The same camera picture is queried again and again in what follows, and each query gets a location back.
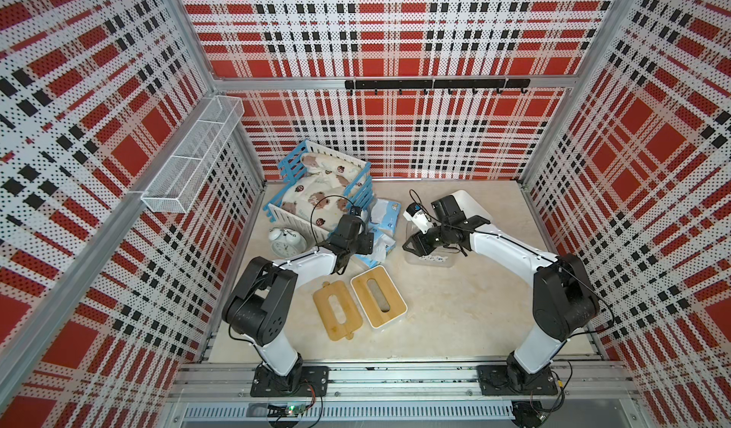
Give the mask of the clear plastic tissue box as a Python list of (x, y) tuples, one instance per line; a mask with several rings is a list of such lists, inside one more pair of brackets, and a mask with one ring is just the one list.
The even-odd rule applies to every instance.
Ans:
[(456, 264), (461, 253), (458, 248), (438, 247), (431, 254), (424, 257), (417, 257), (412, 253), (405, 252), (405, 261), (408, 264), (451, 268)]

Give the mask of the blue tissue pack front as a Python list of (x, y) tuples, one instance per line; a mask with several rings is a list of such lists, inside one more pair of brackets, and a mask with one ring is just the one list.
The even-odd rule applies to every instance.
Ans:
[(395, 239), (378, 229), (373, 230), (373, 238), (374, 243), (372, 252), (367, 255), (357, 254), (355, 256), (356, 260), (358, 260), (358, 262), (363, 264), (366, 268), (373, 268), (383, 264), (388, 254), (396, 245)]

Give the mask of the bamboo lid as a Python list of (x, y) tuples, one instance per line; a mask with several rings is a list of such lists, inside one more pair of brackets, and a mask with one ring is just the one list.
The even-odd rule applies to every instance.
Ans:
[(345, 283), (326, 281), (312, 298), (329, 339), (353, 340), (364, 322)]

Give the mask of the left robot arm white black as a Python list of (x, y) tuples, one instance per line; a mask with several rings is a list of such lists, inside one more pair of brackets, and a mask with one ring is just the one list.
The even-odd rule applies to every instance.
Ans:
[(236, 340), (254, 347), (263, 368), (278, 378), (298, 380), (301, 355), (284, 333), (295, 291), (321, 277), (339, 274), (355, 255), (372, 252), (374, 235), (356, 215), (344, 215), (312, 249), (285, 260), (252, 259), (222, 313)]

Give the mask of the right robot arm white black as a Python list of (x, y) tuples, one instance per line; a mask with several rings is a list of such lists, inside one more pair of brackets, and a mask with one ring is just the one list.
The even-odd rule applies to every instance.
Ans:
[(518, 276), (532, 293), (533, 327), (506, 359), (506, 374), (514, 385), (549, 371), (552, 359), (573, 336), (601, 311), (586, 268), (578, 257), (542, 251), (504, 232), (466, 191), (459, 190), (431, 203), (428, 212), (411, 189), (412, 203), (403, 213), (416, 228), (403, 245), (405, 252), (426, 258), (438, 248), (455, 248), (493, 260)]

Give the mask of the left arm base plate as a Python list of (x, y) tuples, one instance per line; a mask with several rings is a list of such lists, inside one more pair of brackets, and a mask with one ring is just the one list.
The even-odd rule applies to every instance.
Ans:
[(295, 366), (283, 377), (260, 364), (255, 369), (249, 395), (253, 398), (325, 397), (329, 371), (327, 366)]

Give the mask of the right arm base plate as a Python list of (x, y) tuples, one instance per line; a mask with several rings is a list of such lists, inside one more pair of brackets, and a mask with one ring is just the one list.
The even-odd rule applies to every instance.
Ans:
[(481, 365), (478, 383), (483, 396), (557, 396), (559, 388), (550, 368), (527, 374), (519, 365)]

